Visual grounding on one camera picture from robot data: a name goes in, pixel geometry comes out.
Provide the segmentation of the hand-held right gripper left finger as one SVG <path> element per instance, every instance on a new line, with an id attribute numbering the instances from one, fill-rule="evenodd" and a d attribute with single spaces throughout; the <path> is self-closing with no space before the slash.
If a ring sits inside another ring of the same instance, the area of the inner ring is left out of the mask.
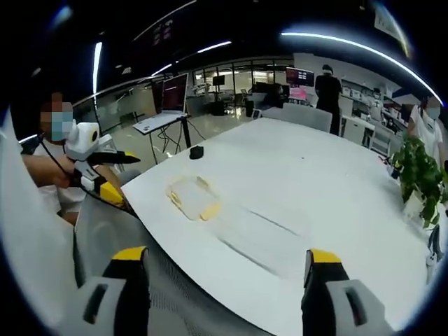
<path id="1" fill-rule="evenodd" d="M 99 276 L 79 286 L 74 277 L 60 294 L 50 335 L 147 335 L 151 299 L 145 246 L 126 248 Z"/>

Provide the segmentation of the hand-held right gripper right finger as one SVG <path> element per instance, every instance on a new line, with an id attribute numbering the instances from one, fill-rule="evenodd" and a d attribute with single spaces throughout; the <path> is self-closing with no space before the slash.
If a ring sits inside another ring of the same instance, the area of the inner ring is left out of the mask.
<path id="1" fill-rule="evenodd" d="M 303 335 L 394 334 L 382 302 L 328 251 L 307 250 L 301 309 Z"/>

